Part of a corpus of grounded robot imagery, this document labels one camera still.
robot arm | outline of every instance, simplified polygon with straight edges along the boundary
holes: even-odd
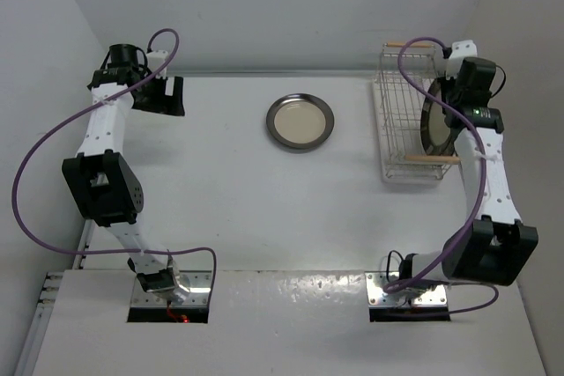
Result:
[[[110,48],[111,63],[94,72],[90,89],[93,102],[105,99],[135,84],[159,66],[163,51],[149,53],[145,66],[139,66],[137,52],[130,45]],[[171,302],[183,302],[189,295],[188,281],[174,265],[172,257],[146,253],[163,248],[151,240],[143,225],[143,189],[122,156],[125,123],[129,111],[140,109],[170,115],[184,115],[182,78],[167,78],[163,71],[139,91],[125,94],[94,110],[84,142],[77,156],[63,162],[63,175],[84,218],[105,227],[130,253],[128,264],[136,272],[144,291]]]
[[[486,154],[482,154],[472,133],[456,117],[445,113],[445,123],[461,159],[469,216],[479,194],[481,159],[486,159],[486,189],[463,242],[456,245],[441,266],[427,274],[426,280],[510,285],[538,244],[538,234],[536,228],[523,225],[513,204],[503,165],[501,113],[487,106],[496,65],[472,57],[476,47],[471,41],[455,43],[452,52],[455,53],[447,62],[446,77],[439,78],[442,100],[474,124],[486,149]],[[440,253],[409,254],[400,266],[400,278],[419,274]]]

round dish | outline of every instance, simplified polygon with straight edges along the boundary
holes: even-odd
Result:
[[[335,117],[329,105],[311,94],[289,94],[274,102],[266,114],[266,128],[279,143],[309,150],[329,138]]]

metal rim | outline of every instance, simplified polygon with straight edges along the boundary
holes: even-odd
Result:
[[[441,85],[439,84],[439,81],[437,79],[433,81],[427,92],[434,97],[441,97]],[[432,106],[433,101],[425,98],[423,107],[421,108],[420,123],[421,143],[423,144],[423,150],[425,150],[425,153],[429,156],[452,156],[455,153],[454,137],[452,136],[452,134],[450,134],[442,144],[433,143],[433,138],[429,129]]]
[[[274,118],[276,117],[276,114],[278,113],[280,108],[287,105],[288,103],[295,101],[306,101],[308,103],[311,103],[319,110],[321,110],[323,116],[325,117],[325,129],[323,130],[323,133],[318,138],[310,141],[309,143],[294,143],[284,138],[278,133],[276,126],[274,125]],[[266,114],[266,128],[269,130],[274,139],[287,147],[297,150],[313,149],[321,145],[327,138],[329,138],[334,126],[335,116],[333,115],[333,111],[331,110],[329,105],[318,97],[312,96],[311,94],[288,94],[287,96],[276,100],[274,104],[272,104],[271,108],[268,109],[268,113]]]

wire basket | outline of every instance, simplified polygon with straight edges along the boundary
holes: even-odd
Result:
[[[397,56],[402,46],[383,45],[374,79],[382,173],[389,182],[433,184],[441,181],[459,159],[426,155],[420,133],[424,97],[407,84],[397,70]],[[433,45],[416,44],[404,54],[408,75],[426,90],[437,76],[434,53]]]

metal mounting plate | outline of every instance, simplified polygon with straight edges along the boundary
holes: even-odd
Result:
[[[444,309],[448,307],[447,292],[444,285],[422,294],[414,291],[402,291],[397,294],[386,294],[383,287],[388,283],[386,272],[366,272],[368,306],[371,309],[389,308],[430,308]],[[390,281],[397,280],[398,272],[390,272]]]

